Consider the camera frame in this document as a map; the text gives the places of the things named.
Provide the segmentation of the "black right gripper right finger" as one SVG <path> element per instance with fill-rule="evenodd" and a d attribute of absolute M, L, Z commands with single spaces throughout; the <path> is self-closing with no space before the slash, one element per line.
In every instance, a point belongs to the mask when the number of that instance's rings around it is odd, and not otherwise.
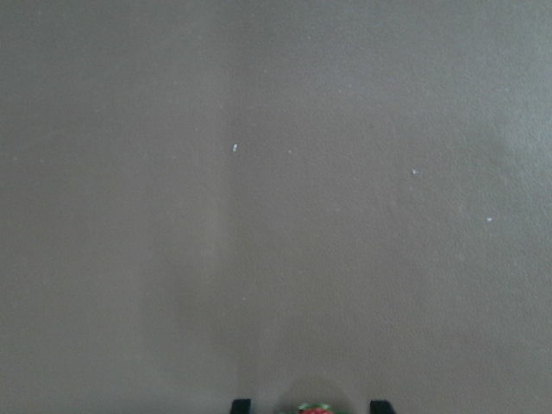
<path fill-rule="evenodd" d="M 371 400 L 369 404 L 370 414 L 394 414 L 392 404 L 387 400 Z"/>

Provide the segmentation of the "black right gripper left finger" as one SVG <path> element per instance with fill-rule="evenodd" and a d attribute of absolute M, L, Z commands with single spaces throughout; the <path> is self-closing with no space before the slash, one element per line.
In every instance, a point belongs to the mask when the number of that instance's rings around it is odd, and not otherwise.
<path fill-rule="evenodd" d="M 250 414 L 251 400 L 249 398 L 237 398 L 232 401 L 230 414 Z"/>

